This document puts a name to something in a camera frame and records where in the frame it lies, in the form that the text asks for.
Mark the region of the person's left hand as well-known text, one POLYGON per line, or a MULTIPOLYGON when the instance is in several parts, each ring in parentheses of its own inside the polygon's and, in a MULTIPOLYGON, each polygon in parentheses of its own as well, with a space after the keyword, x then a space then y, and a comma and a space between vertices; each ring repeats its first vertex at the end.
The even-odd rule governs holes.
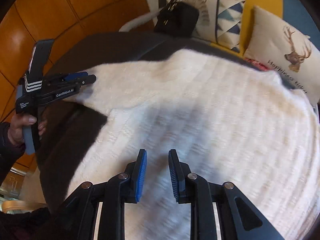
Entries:
POLYGON ((30 114, 14 114, 8 129, 8 139, 14 146, 24 143, 23 127, 36 124, 37 118, 30 114))

